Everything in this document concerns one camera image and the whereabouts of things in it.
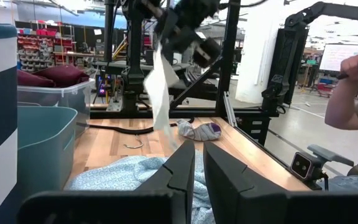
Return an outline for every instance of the floor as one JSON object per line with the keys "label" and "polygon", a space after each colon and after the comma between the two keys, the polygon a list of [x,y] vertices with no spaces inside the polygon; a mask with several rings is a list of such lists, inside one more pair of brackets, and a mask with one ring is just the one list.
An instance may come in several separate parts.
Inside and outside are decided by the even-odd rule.
{"label": "floor", "polygon": [[[231,80],[230,100],[233,108],[257,106],[235,100],[237,81]],[[189,106],[214,107],[214,101],[188,98]],[[317,144],[358,163],[358,131],[343,131],[324,123],[328,98],[316,93],[296,90],[287,113],[272,118],[265,147],[288,165],[298,151],[311,153],[307,147]],[[350,167],[329,162],[325,165],[330,177],[346,175]]]}

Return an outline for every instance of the wooden table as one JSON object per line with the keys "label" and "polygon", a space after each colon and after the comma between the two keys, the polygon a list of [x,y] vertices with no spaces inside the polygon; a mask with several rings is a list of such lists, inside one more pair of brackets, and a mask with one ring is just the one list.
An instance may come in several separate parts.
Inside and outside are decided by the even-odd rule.
{"label": "wooden table", "polygon": [[[203,123],[215,122],[222,129],[222,136],[214,143],[236,157],[260,175],[288,190],[309,190],[298,179],[292,176],[280,164],[261,151],[255,144],[236,131],[221,118],[196,118],[193,125],[196,127]],[[118,126],[127,129],[144,129],[152,126],[152,119],[93,119],[91,124]],[[181,144],[184,137],[177,134],[173,128],[177,143]],[[126,156],[162,156],[168,157],[172,150],[162,131],[140,135],[139,139],[144,145],[139,149],[128,149],[124,146],[138,146],[135,136],[121,134],[106,129],[89,128],[77,139],[74,152],[74,165],[70,178],[90,169],[96,169]],[[203,150],[202,142],[195,142],[198,150]]]}

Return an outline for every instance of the plastic storage bin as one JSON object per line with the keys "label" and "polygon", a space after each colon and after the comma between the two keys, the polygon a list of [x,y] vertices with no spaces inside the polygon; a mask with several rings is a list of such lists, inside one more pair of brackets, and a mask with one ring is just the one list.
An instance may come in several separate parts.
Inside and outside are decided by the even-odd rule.
{"label": "plastic storage bin", "polygon": [[64,187],[73,167],[76,115],[71,108],[17,108],[17,184],[22,199]]}
{"label": "plastic storage bin", "polygon": [[77,110],[75,134],[78,138],[89,126],[92,85],[94,80],[90,78],[67,88],[18,86],[17,101],[21,106],[62,106]]}

